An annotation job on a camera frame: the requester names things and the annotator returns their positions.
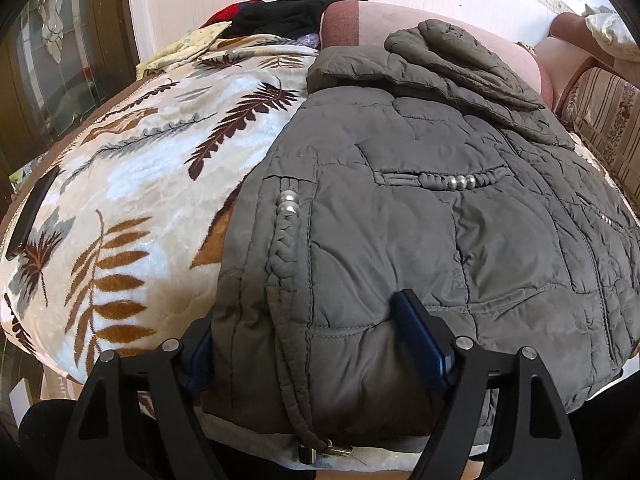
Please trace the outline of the striped floral quilted bedding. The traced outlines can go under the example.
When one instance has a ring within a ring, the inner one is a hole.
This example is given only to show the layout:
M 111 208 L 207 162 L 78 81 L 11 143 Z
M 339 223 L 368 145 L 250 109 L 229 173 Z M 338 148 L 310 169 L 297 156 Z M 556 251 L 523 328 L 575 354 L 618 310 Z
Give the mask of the striped floral quilted bedding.
M 560 117 L 638 210 L 639 89 L 603 68 L 590 68 L 568 92 Z

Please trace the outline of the black garment pile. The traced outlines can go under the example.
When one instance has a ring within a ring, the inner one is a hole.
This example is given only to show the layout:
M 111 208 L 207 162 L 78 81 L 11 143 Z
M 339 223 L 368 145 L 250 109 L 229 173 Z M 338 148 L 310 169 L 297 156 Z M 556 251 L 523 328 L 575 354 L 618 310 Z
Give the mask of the black garment pile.
M 322 14 L 340 1 L 360 0 L 273 0 L 256 1 L 242 6 L 222 32 L 224 39 L 252 35 L 274 35 L 297 39 L 318 34 Z

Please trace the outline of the black phone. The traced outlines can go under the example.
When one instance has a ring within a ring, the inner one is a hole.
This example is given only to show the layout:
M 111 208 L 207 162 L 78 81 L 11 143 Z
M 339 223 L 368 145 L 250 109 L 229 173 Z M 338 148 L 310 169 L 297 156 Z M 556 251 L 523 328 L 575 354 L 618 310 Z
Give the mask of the black phone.
M 25 248 L 32 225 L 35 222 L 38 211 L 43 200 L 46 198 L 50 187 L 58 174 L 60 167 L 52 167 L 34 185 L 27 197 L 26 203 L 17 219 L 16 225 L 11 233 L 11 238 L 6 248 L 6 260 L 15 259 Z

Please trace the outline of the cream leaf-pattern fleece blanket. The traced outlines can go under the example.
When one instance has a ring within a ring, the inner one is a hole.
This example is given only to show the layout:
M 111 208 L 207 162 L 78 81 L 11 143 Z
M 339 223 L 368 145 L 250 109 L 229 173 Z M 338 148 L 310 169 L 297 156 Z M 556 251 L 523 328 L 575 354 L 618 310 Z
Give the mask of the cream leaf-pattern fleece blanket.
M 84 382 L 101 352 L 135 356 L 214 315 L 236 196 L 308 99 L 321 51 L 219 41 L 79 131 L 25 248 L 1 261 L 12 341 Z

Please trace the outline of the purple patterned item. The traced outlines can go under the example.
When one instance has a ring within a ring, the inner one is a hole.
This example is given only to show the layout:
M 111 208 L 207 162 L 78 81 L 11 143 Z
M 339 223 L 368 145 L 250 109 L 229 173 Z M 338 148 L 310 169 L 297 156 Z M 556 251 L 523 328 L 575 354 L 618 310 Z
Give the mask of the purple patterned item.
M 319 49 L 320 48 L 320 37 L 318 32 L 311 32 L 310 34 L 306 34 L 296 39 L 298 44 L 301 44 L 304 47 L 308 47 L 311 49 Z

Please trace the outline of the white crumpled cloth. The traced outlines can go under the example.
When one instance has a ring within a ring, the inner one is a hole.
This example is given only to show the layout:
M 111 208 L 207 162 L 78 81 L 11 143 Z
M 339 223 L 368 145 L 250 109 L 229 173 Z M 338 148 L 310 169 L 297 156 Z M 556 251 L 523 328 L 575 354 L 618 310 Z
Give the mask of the white crumpled cloth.
M 586 26 L 600 48 L 613 58 L 638 63 L 639 45 L 620 14 L 607 6 L 585 6 Z

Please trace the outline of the yellow patterned cloth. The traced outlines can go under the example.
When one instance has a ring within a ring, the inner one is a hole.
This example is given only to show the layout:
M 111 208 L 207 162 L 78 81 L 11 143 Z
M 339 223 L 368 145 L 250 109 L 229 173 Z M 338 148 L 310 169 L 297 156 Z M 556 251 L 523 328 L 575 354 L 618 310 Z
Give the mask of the yellow patterned cloth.
M 140 62 L 136 68 L 137 80 L 149 74 L 161 72 L 167 66 L 193 61 L 194 58 L 206 52 L 230 26 L 231 22 L 225 21 L 192 30 L 186 36 Z

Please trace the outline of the red garment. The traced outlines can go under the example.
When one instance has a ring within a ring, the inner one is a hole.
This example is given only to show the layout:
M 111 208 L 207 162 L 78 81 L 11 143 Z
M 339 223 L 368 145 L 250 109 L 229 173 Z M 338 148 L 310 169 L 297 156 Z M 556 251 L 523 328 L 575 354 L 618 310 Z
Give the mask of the red garment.
M 220 23 L 220 22 L 230 22 L 233 20 L 236 14 L 240 13 L 244 8 L 253 3 L 253 0 L 236 2 L 229 4 L 225 8 L 215 12 L 212 14 L 202 25 L 202 28 L 207 26 Z

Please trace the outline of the pink quilted bolster pillow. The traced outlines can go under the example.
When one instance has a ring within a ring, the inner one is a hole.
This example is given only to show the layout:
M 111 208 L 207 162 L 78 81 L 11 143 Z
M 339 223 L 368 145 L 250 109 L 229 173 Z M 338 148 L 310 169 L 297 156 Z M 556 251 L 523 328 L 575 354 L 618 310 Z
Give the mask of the pink quilted bolster pillow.
M 554 91 L 551 80 L 536 60 L 536 56 L 526 47 L 487 30 L 433 12 L 378 2 L 337 1 L 331 3 L 322 14 L 320 48 L 360 44 L 382 47 L 392 32 L 416 27 L 417 24 L 432 18 L 465 29 L 536 90 L 544 104 L 552 107 Z

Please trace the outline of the wooden stained-glass door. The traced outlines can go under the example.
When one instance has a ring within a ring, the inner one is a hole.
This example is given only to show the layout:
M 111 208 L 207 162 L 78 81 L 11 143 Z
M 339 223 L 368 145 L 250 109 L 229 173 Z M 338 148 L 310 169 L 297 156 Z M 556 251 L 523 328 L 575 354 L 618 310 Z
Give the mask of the wooden stained-glass door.
M 1 175 L 6 178 L 132 84 L 129 0 L 16 0 L 1 39 Z

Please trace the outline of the olive quilted hooded jacket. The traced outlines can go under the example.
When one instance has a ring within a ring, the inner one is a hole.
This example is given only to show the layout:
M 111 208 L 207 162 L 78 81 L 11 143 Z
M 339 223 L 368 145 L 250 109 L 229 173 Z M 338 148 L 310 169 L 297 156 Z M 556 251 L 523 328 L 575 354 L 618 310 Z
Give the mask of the olive quilted hooded jacket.
M 242 431 L 424 448 L 442 396 L 390 314 L 536 349 L 567 411 L 639 341 L 639 227 L 525 81 L 460 27 L 335 47 L 244 180 L 224 240 L 203 412 Z

